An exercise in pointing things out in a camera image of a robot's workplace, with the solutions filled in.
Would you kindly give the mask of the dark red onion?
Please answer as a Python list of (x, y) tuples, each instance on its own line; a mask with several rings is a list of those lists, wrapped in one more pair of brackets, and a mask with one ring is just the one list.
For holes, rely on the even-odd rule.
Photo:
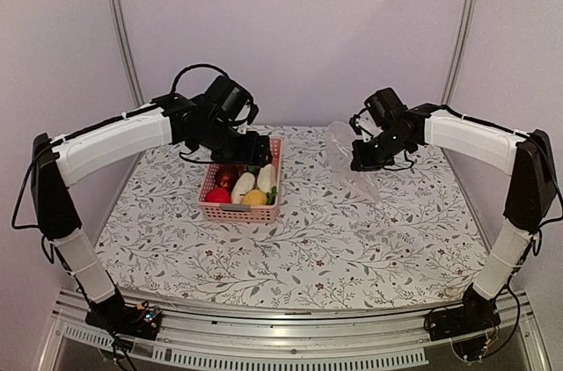
[(234, 164), (223, 164), (215, 173), (214, 180), (217, 187), (230, 192), (239, 178), (239, 168)]

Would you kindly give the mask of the red tomato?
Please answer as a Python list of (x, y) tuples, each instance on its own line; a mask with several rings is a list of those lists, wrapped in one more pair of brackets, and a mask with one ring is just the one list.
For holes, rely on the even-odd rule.
[(214, 188), (206, 194), (204, 201), (207, 203), (230, 204), (230, 192), (222, 187)]

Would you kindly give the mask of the pink plastic basket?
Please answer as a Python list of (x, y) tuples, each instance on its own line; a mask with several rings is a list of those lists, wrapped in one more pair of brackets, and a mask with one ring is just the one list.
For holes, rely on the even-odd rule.
[(263, 167), (213, 164), (201, 184), (199, 206), (213, 222), (273, 223), (281, 198), (282, 139), (270, 140), (271, 163)]

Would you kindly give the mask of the yellow lemon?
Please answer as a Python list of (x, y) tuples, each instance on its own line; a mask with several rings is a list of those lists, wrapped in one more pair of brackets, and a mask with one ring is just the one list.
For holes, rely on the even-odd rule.
[(244, 195), (241, 204), (248, 206), (264, 206), (267, 204), (267, 195), (259, 189), (253, 189)]

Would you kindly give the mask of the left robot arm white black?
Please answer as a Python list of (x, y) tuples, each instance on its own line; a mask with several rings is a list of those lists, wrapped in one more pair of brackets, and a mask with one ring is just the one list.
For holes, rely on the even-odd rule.
[(267, 136), (239, 133), (222, 118), (220, 106), (204, 95), (164, 95), (147, 105), (69, 135), (33, 142), (31, 192), (40, 232), (53, 243), (98, 318), (111, 330), (130, 324), (130, 311), (114, 297), (118, 290), (82, 230), (69, 188), (110, 164), (148, 149), (185, 144), (204, 147), (216, 164), (263, 166), (272, 160)]

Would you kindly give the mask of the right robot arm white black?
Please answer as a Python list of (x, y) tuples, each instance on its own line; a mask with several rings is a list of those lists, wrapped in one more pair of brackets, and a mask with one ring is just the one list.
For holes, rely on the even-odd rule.
[(401, 152), (432, 146), (490, 165), (509, 176), (501, 229), (491, 253), (465, 293), (475, 297), (455, 314), (455, 325), (473, 332), (489, 316), (492, 301), (521, 268), (528, 253), (537, 253), (546, 214), (560, 197), (547, 133), (523, 132), (454, 112), (447, 105), (409, 108), (399, 101), (366, 102), (349, 120), (354, 171), (379, 171)]

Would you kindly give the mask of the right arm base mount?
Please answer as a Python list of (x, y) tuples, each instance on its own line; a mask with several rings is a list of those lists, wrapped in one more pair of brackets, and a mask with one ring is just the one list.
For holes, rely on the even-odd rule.
[(423, 328), (436, 341), (493, 329), (500, 323), (495, 297), (484, 298), (472, 283), (464, 291), (460, 306), (431, 309), (424, 317)]

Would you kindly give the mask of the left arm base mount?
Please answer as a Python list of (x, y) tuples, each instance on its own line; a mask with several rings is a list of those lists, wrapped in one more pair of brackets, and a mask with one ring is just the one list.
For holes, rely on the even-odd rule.
[(85, 322), (111, 335), (156, 340), (162, 323), (162, 309), (148, 301), (126, 304), (121, 291), (115, 287), (109, 297), (95, 302), (85, 297), (89, 311)]

